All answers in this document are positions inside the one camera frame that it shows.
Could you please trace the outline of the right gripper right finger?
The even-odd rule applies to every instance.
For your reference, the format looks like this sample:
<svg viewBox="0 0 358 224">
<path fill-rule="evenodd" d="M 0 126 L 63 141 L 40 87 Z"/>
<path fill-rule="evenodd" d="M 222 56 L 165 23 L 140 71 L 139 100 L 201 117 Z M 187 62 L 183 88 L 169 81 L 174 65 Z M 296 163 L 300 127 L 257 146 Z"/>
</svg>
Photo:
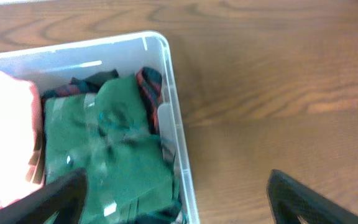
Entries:
<svg viewBox="0 0 358 224">
<path fill-rule="evenodd" d="M 275 223 L 358 223 L 356 214 L 278 169 L 271 170 L 267 196 Z"/>
</svg>

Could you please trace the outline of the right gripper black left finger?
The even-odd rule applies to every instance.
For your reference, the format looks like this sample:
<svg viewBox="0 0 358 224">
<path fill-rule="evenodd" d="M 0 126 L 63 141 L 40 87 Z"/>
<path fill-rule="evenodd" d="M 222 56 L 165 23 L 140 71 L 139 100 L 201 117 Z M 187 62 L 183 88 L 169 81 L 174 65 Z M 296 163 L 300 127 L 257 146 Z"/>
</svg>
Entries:
<svg viewBox="0 0 358 224">
<path fill-rule="evenodd" d="M 25 198 L 0 209 L 0 224 L 78 223 L 88 190 L 86 170 L 75 169 Z"/>
</svg>

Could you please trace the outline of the dark green garment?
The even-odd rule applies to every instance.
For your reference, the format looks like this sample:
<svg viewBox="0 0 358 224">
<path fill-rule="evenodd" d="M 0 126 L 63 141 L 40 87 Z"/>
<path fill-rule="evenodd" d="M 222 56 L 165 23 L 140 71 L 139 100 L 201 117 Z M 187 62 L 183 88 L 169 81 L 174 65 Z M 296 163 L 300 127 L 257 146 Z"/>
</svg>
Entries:
<svg viewBox="0 0 358 224">
<path fill-rule="evenodd" d="M 50 98 L 44 114 L 47 182 L 86 170 L 82 223 L 131 222 L 175 203 L 178 183 L 133 76 L 108 80 L 97 93 Z"/>
</svg>

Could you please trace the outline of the salmon pink garment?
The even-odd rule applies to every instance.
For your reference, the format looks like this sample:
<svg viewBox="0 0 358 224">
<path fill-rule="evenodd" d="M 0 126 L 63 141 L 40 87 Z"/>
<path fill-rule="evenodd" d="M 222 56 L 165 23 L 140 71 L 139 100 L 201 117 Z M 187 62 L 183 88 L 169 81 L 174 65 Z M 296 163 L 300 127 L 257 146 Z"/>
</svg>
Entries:
<svg viewBox="0 0 358 224">
<path fill-rule="evenodd" d="M 40 95 L 33 82 L 0 71 L 0 208 L 38 190 L 30 160 L 42 133 Z"/>
</svg>

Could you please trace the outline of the black garment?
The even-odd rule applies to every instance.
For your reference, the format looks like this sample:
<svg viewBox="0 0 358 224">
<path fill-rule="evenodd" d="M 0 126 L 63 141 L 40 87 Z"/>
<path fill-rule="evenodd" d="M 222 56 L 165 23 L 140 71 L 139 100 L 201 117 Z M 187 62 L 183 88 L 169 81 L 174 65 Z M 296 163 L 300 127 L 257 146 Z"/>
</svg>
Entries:
<svg viewBox="0 0 358 224">
<path fill-rule="evenodd" d="M 116 79 L 119 74 L 116 69 L 107 72 L 98 72 L 85 78 L 85 82 L 96 88 L 101 88 L 109 80 Z"/>
</svg>

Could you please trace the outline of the red navy plaid shirt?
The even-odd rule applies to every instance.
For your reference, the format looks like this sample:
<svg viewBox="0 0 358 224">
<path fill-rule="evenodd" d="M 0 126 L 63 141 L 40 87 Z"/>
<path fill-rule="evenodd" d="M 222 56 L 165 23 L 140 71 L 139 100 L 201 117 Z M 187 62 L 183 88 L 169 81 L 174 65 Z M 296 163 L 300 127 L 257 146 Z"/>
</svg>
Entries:
<svg viewBox="0 0 358 224">
<path fill-rule="evenodd" d="M 158 106 L 162 102 L 162 75 L 153 68 L 143 67 L 135 74 L 135 80 L 140 96 L 144 102 L 149 120 L 149 128 L 152 134 L 159 133 Z M 100 88 L 91 86 L 85 82 L 72 77 L 68 84 L 49 89 L 41 96 L 42 106 L 50 98 L 62 98 L 83 93 L 97 93 Z"/>
</svg>

